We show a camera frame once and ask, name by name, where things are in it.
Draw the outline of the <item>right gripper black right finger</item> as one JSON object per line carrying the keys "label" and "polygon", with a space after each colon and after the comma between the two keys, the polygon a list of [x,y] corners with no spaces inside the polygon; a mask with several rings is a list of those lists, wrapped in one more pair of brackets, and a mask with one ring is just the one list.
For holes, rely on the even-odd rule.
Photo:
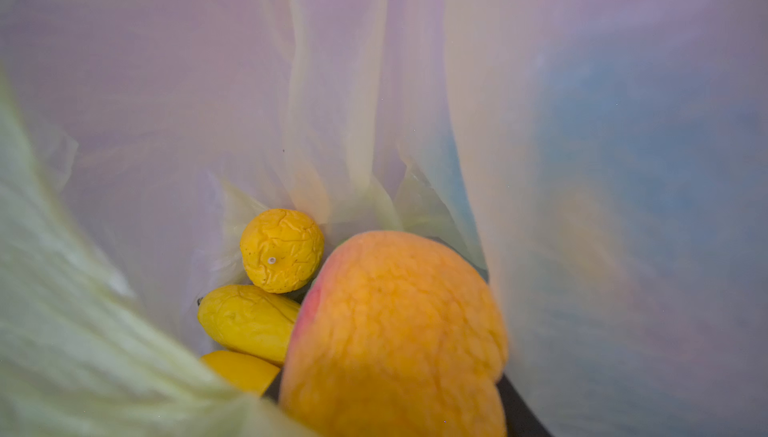
{"label": "right gripper black right finger", "polygon": [[506,374],[497,383],[497,389],[509,437],[551,437],[551,433],[534,415]]}

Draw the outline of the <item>small yellow toy lemon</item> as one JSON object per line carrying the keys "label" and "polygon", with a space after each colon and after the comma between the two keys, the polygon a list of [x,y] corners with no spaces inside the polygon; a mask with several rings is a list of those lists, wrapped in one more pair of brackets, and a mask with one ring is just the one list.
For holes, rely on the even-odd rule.
{"label": "small yellow toy lemon", "polygon": [[306,286],[320,267],[324,236],[309,215],[270,209],[248,223],[239,247],[253,285],[272,294],[287,294]]}

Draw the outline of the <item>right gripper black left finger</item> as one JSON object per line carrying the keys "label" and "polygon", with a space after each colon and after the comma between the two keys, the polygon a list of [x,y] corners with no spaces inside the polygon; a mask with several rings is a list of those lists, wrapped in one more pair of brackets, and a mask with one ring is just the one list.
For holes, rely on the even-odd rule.
{"label": "right gripper black left finger", "polygon": [[275,378],[271,381],[270,385],[267,387],[265,392],[262,394],[263,398],[269,399],[274,403],[279,402],[282,377],[283,377],[283,371],[280,370],[275,376]]}

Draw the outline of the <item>yellow toy banana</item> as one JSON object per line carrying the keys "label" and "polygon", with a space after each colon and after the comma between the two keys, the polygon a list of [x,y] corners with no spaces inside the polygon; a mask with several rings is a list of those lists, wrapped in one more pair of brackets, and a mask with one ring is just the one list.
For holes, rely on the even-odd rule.
{"label": "yellow toy banana", "polygon": [[197,318],[220,346],[280,366],[299,310],[297,302],[253,285],[227,285],[200,299]]}

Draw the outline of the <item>yellow plastic bag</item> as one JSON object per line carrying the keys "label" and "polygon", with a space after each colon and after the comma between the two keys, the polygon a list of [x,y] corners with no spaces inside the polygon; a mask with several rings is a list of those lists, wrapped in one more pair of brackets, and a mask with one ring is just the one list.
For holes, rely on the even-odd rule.
{"label": "yellow plastic bag", "polygon": [[266,208],[488,279],[520,435],[767,432],[767,0],[1,0],[1,432],[301,436],[198,361]]}

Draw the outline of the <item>orange-yellow toy mango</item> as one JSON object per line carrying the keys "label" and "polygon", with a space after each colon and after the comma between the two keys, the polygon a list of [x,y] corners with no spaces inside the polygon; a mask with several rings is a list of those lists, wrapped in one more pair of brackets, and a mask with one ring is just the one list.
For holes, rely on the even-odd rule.
{"label": "orange-yellow toy mango", "polygon": [[472,265],[423,237],[366,232],[330,255],[305,297],[279,405],[323,436],[503,436],[508,358]]}

